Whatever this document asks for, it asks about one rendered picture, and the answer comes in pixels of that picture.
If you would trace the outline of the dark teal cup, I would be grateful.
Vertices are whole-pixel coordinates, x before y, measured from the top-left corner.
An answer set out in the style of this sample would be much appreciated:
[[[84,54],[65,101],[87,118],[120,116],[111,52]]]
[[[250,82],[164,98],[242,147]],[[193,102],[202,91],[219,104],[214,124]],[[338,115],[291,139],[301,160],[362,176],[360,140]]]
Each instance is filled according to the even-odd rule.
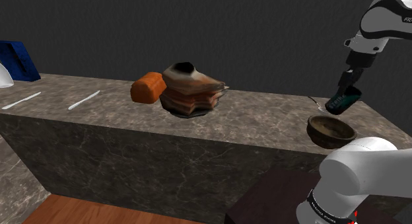
[[[337,93],[325,103],[326,110],[333,115],[340,115],[351,107],[362,92],[358,88],[349,86],[343,93]]]

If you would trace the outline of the silver spoon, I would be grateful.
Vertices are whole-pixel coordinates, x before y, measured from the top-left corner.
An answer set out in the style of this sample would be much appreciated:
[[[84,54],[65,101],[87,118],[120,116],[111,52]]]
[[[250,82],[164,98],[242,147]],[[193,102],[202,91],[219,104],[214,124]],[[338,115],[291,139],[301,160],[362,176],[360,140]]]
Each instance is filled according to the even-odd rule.
[[[316,101],[315,99],[313,99],[311,96],[308,96],[308,98],[309,98],[310,100],[312,100],[312,101],[318,106],[318,110],[319,110],[319,111],[327,113],[326,108],[325,108],[324,106],[322,106],[319,102],[317,102],[317,101]]]

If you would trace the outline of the orange bread loaf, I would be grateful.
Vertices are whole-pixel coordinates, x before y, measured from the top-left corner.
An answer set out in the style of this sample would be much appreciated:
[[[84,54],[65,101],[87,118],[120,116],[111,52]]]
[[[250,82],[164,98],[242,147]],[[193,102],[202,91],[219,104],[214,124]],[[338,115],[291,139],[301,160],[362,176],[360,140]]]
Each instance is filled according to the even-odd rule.
[[[162,75],[157,72],[148,72],[132,84],[130,95],[133,102],[153,104],[165,89],[166,83]]]

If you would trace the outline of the white knife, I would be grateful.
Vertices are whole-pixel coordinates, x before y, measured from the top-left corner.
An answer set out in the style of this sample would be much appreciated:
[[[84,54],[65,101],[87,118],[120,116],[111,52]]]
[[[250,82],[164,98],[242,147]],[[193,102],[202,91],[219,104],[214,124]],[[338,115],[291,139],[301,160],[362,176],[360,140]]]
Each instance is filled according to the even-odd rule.
[[[82,99],[82,100],[80,100],[80,101],[78,101],[78,102],[70,105],[70,106],[68,107],[68,110],[72,110],[72,109],[76,108],[78,105],[86,102],[87,100],[92,99],[93,97],[95,97],[95,96],[98,95],[99,93],[100,93],[100,90],[99,90],[99,91],[96,91],[95,93],[89,95],[88,97],[86,97],[86,98],[84,98],[84,99]]]
[[[34,98],[34,97],[38,96],[38,95],[41,94],[41,93],[42,93],[42,92],[38,92],[38,93],[32,94],[32,95],[30,95],[30,96],[28,96],[28,97],[26,97],[26,98],[23,98],[23,99],[21,99],[21,100],[19,100],[19,101],[16,101],[16,102],[14,102],[14,103],[12,103],[12,104],[8,104],[8,105],[2,107],[1,109],[2,109],[2,110],[7,110],[7,109],[9,109],[9,108],[11,108],[11,107],[13,107],[13,106],[21,103],[21,102],[30,100],[31,98]]]

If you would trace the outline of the brown layered vase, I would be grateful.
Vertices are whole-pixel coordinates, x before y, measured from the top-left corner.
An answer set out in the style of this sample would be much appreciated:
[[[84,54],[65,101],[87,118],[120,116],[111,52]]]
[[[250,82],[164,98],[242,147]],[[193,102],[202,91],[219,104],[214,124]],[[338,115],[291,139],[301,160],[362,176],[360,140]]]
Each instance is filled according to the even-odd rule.
[[[175,63],[162,73],[166,84],[160,95],[162,107],[178,116],[189,118],[210,112],[229,88],[199,72],[190,62]]]

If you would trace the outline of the blue box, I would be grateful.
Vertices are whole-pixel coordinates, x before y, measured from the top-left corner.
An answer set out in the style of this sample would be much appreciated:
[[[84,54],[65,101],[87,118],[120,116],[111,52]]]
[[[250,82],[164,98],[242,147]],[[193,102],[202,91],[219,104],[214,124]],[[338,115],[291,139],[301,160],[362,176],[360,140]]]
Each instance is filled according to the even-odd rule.
[[[15,81],[34,82],[41,79],[22,42],[0,40],[0,62]]]

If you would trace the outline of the white rounded object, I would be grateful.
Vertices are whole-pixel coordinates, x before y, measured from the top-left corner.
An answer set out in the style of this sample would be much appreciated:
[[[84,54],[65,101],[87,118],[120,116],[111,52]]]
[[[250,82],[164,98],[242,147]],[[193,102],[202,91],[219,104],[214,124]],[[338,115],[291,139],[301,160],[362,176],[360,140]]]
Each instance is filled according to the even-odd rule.
[[[0,89],[5,89],[13,85],[14,85],[14,81],[10,73],[4,67],[4,65],[0,63]]]

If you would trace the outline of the brown bowl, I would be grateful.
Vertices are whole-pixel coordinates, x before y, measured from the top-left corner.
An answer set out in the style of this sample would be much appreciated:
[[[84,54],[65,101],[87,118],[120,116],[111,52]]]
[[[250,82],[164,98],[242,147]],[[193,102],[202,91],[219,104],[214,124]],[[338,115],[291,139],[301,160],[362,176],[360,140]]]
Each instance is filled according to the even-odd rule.
[[[338,149],[357,137],[357,132],[345,122],[330,116],[308,118],[306,133],[313,143],[324,149]]]

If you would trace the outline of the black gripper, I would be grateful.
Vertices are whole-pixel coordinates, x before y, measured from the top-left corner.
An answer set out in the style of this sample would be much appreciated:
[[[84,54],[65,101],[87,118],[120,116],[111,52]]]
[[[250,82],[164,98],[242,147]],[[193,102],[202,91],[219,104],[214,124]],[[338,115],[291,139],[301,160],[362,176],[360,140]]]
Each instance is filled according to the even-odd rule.
[[[372,66],[376,56],[377,54],[368,54],[351,50],[345,63],[353,68],[342,72],[338,82],[337,94],[343,94],[349,85],[353,86],[360,79],[364,72],[364,68]]]

